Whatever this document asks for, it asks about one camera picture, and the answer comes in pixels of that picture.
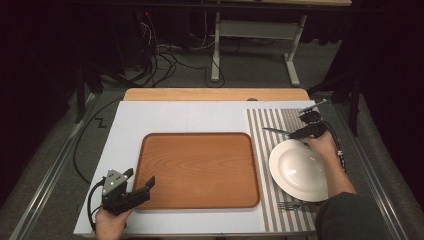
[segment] white table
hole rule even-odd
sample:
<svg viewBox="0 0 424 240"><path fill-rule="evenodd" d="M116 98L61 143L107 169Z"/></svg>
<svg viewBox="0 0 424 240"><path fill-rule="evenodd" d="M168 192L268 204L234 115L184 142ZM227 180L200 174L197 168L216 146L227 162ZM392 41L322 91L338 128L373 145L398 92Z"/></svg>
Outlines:
<svg viewBox="0 0 424 240"><path fill-rule="evenodd" d="M231 2L257 2L253 0L231 0ZM350 6L350 0L263 0L262 4L292 4L306 6ZM295 87L300 85L296 69L293 64L293 58L305 27L306 15L302 15L297 23L271 23L256 21L233 21L221 20L219 12L216 14L215 21L215 46L212 61L212 82L218 82L220 50L219 40L222 36L228 37L247 37L247 38L270 38L291 40L291 48L288 53L284 53L284 61L289 73L291 84Z"/></svg>
<svg viewBox="0 0 424 240"><path fill-rule="evenodd" d="M245 101L252 98L263 101ZM261 192L259 205L247 209L135 211L128 219L124 234L131 237L314 234L313 212L310 213L307 209L306 212L297 213L279 212L269 200L290 198L275 187L269 174L264 174L267 154L274 145L284 139L270 133L252 131L250 127L251 119L260 116L259 113L265 109L270 109L271 112L286 109L286 113L281 113L285 116L281 122L292 124L297 120L295 109L312 104L313 101L308 100L302 89L131 89L127 91L124 101L118 107L90 188L100 181L109 169L118 172L124 172L128 168L135 169L142 140L151 132L244 132L251 136L255 144L263 138L272 143L268 146L255 145L256 149L262 149L261 154L256 153L256 159L265 163L258 165L262 169L258 179L262 186L274 188ZM129 191L133 183L134 179L130 178ZM74 234L94 237L85 211L86 201ZM93 208L100 204L100 201L99 190L93 195Z"/></svg>

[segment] fork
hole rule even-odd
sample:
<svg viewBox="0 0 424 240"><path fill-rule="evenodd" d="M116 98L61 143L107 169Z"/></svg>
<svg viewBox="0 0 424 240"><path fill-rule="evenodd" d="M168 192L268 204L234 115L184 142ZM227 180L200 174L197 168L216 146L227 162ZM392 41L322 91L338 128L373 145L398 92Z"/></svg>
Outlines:
<svg viewBox="0 0 424 240"><path fill-rule="evenodd" d="M283 209L283 210L293 210L293 211L297 211L299 209L301 209L303 206L308 205L308 202L279 202L278 203L278 208L279 209Z"/></svg>

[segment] table leg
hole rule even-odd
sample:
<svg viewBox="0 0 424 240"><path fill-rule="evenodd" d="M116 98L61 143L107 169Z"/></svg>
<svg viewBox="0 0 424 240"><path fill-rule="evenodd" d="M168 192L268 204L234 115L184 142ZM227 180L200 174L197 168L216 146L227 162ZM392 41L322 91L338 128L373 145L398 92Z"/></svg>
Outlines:
<svg viewBox="0 0 424 240"><path fill-rule="evenodd" d="M296 69L294 68L293 58L296 53L297 46L299 45L300 37L302 36L303 28L305 27L306 15L302 15L299 21L299 25L294 34L292 48L290 53L284 54L284 61L286 62L287 71L289 72L289 77L291 84L294 87L298 87L300 85L299 78L297 77Z"/></svg>
<svg viewBox="0 0 424 240"><path fill-rule="evenodd" d="M221 14L219 12L216 13L215 19L215 46L212 57L212 76L211 81L216 83L219 80L219 34L221 28Z"/></svg>

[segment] plate rim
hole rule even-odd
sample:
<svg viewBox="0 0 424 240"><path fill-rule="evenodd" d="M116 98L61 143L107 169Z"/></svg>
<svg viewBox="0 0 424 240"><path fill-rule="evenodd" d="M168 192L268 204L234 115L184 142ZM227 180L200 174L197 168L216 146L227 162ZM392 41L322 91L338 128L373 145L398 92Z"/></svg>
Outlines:
<svg viewBox="0 0 424 240"><path fill-rule="evenodd" d="M287 194L289 194L292 197L295 197L299 200L308 201L308 202L320 202L328 199L328 188L327 184L325 184L325 187L323 187L321 190L317 190L316 192L304 192L298 189L294 189L290 186L290 184L287 184L284 180L284 177L280 176L280 173L278 171L278 167L275 167L279 164L280 155L284 153L285 151L293 148L303 148L310 151L314 157L319 159L321 158L317 156L312 150L304 145L304 143L300 140L295 139L289 139L285 140L283 142L280 142L277 144L271 151L269 158L268 158L268 165L269 165L269 171L271 172L272 179L275 183Z"/></svg>

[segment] white stand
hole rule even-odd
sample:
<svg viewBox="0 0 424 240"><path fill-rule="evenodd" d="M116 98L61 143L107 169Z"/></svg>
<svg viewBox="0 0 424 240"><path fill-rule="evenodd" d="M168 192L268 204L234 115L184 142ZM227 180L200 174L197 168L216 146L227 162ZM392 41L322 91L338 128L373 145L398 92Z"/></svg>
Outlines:
<svg viewBox="0 0 424 240"><path fill-rule="evenodd" d="M293 58L305 27L306 15L301 16L299 23L269 23L251 21L230 21L220 19L220 13L216 14L215 21L215 48L212 62L211 81L219 81L219 38L248 37L248 38L271 38L292 40L290 52L284 54L284 61L289 72L291 84L295 87L300 85L294 68Z"/></svg>

